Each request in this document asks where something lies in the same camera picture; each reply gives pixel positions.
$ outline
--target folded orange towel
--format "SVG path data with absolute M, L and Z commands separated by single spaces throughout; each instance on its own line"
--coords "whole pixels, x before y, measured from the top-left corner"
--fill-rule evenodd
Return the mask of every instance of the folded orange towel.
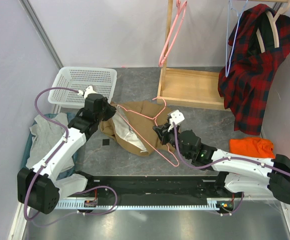
M 244 155 L 254 158 L 275 158 L 274 144 L 260 137 L 246 137 L 229 140 L 229 151 L 232 154 Z

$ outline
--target gray table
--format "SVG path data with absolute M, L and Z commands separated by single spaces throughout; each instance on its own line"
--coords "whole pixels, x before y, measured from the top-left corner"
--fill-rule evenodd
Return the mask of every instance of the gray table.
M 204 68 L 219 71 L 220 68 Z M 160 68 L 120 68 L 113 101 L 151 100 L 157 96 Z M 246 137 L 234 131 L 234 116 L 230 111 L 169 106 L 185 116 L 182 129 L 192 129 L 203 143 L 229 150 L 229 140 Z M 62 112 L 75 112 L 62 109 Z M 173 167 L 157 153 L 140 157 L 125 151 L 97 131 L 79 150 L 78 170 L 94 176 L 101 175 L 213 175 L 212 171 L 190 169 L 184 164 Z M 55 210 L 39 215 L 37 222 L 49 223 L 67 210 Z M 279 202 L 244 201 L 231 217 L 219 217 L 203 211 L 116 211 L 104 216 L 72 215 L 47 228 L 29 225 L 31 240 L 289 240 L 287 225 Z

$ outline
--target wooden frame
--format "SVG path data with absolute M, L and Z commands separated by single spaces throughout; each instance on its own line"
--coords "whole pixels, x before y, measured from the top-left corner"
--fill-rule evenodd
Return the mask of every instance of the wooden frame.
M 288 0 L 267 0 L 266 2 L 287 3 Z M 173 0 L 168 0 L 165 41 L 171 30 Z M 160 71 L 157 97 L 168 104 L 193 108 L 225 110 L 224 99 L 218 92 L 218 72 L 167 68 L 167 59 Z

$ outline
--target red and black plaid shirt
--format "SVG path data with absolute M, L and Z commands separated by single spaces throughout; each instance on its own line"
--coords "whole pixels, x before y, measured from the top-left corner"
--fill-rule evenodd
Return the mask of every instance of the red and black plaid shirt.
M 290 17 L 280 15 L 276 21 L 279 47 L 252 55 L 249 43 L 258 28 L 257 18 L 264 12 L 274 10 L 259 4 L 246 10 L 240 19 L 231 67 L 228 77 L 225 67 L 218 78 L 218 92 L 224 97 L 224 107 L 230 108 L 235 116 L 234 130 L 250 135 L 261 133 L 269 90 L 280 64 L 290 53 Z M 228 44 L 233 46 L 236 26 Z

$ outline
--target brown jacket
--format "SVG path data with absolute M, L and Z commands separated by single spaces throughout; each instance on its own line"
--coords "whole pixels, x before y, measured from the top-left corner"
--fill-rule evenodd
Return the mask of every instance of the brown jacket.
M 155 103 L 151 103 L 149 101 L 125 102 L 120 105 L 126 108 L 127 110 L 133 110 L 135 112 L 141 113 L 151 118 L 155 117 L 164 108 L 163 105 L 158 105 Z M 161 142 L 157 134 L 153 130 L 153 126 L 155 126 L 154 120 L 140 116 L 134 112 L 125 111 L 122 108 L 120 110 L 124 112 L 129 124 L 153 147 L 155 147 L 156 149 L 166 151 L 168 150 L 166 145 L 161 145 Z M 171 111 L 172 110 L 170 108 L 166 107 L 164 111 L 157 117 L 156 120 L 157 124 L 163 125 L 167 123 L 167 116 Z M 100 130 L 102 133 L 118 142 L 119 145 L 121 145 L 125 150 L 129 151 L 130 153 L 146 157 L 155 151 L 138 135 L 137 135 L 138 139 L 144 144 L 144 146 L 147 149 L 147 152 L 141 152 L 141 149 L 120 138 L 116 134 L 115 126 L 112 119 L 108 121 L 102 121 L 100 123 Z

